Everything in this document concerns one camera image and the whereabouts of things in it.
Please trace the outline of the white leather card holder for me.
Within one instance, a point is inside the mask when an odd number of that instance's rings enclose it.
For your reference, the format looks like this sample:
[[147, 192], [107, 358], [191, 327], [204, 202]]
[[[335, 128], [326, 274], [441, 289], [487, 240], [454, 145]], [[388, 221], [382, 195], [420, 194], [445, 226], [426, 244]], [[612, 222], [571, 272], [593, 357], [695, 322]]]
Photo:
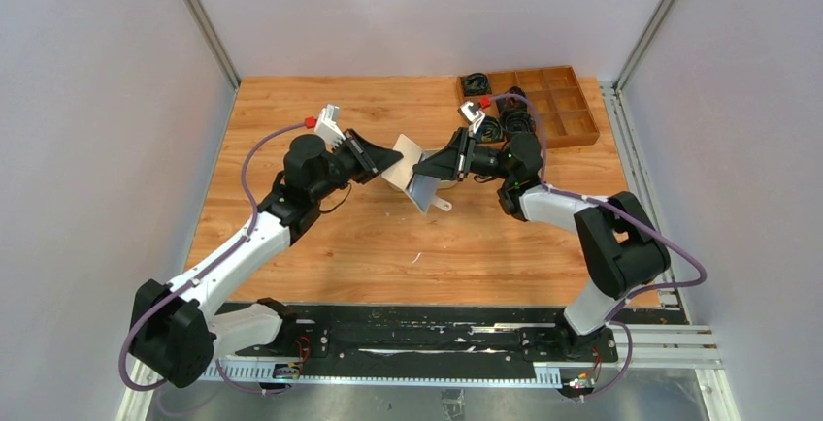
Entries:
[[405, 194], [423, 215], [432, 207], [440, 211], [451, 211], [452, 204], [437, 195], [441, 181], [414, 172], [414, 166], [427, 158], [423, 148], [405, 134], [401, 134], [393, 150], [399, 152], [402, 159], [385, 170], [381, 177], [391, 187]]

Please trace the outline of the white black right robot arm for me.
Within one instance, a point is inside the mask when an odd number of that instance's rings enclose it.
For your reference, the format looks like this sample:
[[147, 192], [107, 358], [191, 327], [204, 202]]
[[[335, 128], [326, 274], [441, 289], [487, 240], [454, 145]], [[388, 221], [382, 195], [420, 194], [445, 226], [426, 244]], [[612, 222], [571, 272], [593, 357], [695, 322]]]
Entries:
[[622, 191], [584, 198], [556, 190], [541, 179], [543, 148], [533, 133], [516, 133], [500, 149], [478, 145], [465, 128], [449, 143], [417, 162], [415, 175], [462, 180], [467, 175], [498, 179], [502, 211], [523, 222], [550, 224], [579, 240], [588, 281], [556, 317], [552, 332], [535, 347], [572, 358], [594, 346], [618, 304], [671, 265], [664, 244], [638, 198]]

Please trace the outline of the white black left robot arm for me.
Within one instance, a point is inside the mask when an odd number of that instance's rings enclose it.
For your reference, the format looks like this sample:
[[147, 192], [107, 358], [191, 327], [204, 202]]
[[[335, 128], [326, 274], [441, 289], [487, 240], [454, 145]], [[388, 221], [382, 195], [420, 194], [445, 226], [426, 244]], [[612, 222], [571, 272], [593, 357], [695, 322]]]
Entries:
[[[352, 183], [365, 184], [400, 162], [401, 152], [374, 145], [353, 130], [328, 144], [316, 134], [296, 137], [271, 191], [251, 200], [244, 226], [197, 266], [165, 283], [150, 279], [136, 292], [118, 371], [133, 390], [165, 383], [184, 388], [220, 358], [291, 331], [289, 309], [271, 298], [229, 313], [226, 300], [266, 262], [300, 240], [322, 216], [321, 203]], [[160, 377], [147, 386], [128, 375], [133, 356]]]

